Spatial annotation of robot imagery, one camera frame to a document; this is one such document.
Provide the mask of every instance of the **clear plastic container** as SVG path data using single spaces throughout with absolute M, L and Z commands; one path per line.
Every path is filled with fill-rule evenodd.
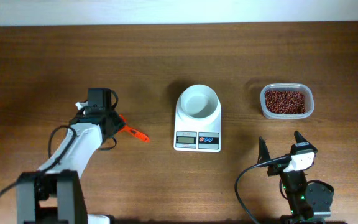
M 305 96 L 305 109 L 306 113 L 304 114 L 276 114 L 270 112 L 266 107 L 265 93 L 269 90 L 277 91 L 298 91 L 304 94 Z M 262 106 L 262 111 L 264 116 L 268 119 L 302 119 L 310 116 L 314 110 L 314 100 L 313 95 L 311 94 L 310 89 L 303 84 L 296 83 L 276 83 L 265 86 L 265 88 L 260 92 L 260 104 Z

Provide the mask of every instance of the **wood grain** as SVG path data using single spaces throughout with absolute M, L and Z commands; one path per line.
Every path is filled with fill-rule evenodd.
M 265 119 L 261 89 L 287 82 L 310 87 L 314 113 Z M 172 147 L 176 100 L 196 83 L 222 103 L 217 154 Z M 0 189 L 46 160 L 51 130 L 91 87 L 114 89 L 118 112 L 151 142 L 121 133 L 114 150 L 94 154 L 81 180 L 90 213 L 249 220 L 233 185 L 256 163 L 258 137 L 281 156 L 299 130 L 319 149 L 307 178 L 336 189 L 330 220 L 358 223 L 358 22 L 0 27 Z M 265 169 L 243 177 L 240 194 L 257 217 L 290 213 L 278 181 Z M 0 201 L 0 223 L 15 222 L 15 207 L 12 191 Z

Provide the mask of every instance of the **kitchen scale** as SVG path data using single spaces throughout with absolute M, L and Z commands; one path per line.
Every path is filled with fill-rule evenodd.
M 208 86 L 193 85 L 177 101 L 173 148 L 178 151 L 221 150 L 221 103 Z

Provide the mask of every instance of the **scale display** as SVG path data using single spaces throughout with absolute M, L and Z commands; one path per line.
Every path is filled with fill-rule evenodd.
M 194 137 L 178 137 L 177 143 L 188 143 L 188 144 L 194 144 L 195 138 Z

